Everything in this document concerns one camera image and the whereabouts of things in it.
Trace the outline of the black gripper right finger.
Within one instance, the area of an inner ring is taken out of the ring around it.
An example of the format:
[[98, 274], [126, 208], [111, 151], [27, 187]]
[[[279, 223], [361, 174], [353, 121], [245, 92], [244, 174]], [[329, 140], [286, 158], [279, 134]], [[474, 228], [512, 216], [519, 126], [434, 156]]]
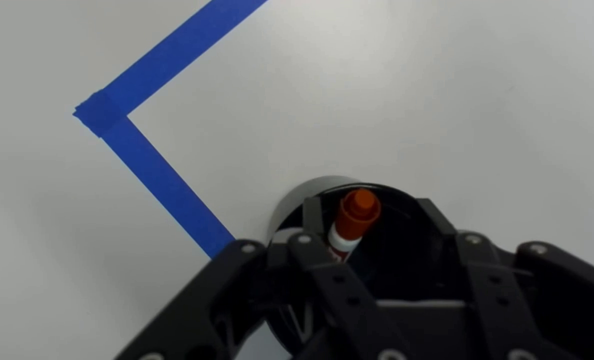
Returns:
[[528, 241], [512, 253], [457, 230], [427, 199], [411, 202], [416, 307], [410, 360], [594, 360], [594, 267]]

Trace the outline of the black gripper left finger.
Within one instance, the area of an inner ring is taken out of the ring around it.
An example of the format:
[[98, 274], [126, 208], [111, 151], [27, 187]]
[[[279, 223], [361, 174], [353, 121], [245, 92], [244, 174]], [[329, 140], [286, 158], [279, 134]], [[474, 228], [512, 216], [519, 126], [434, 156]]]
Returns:
[[328, 253], [322, 202], [309, 197], [295, 233], [221, 248], [115, 360], [235, 360], [260, 326], [270, 326], [291, 360], [410, 359], [355, 272]]

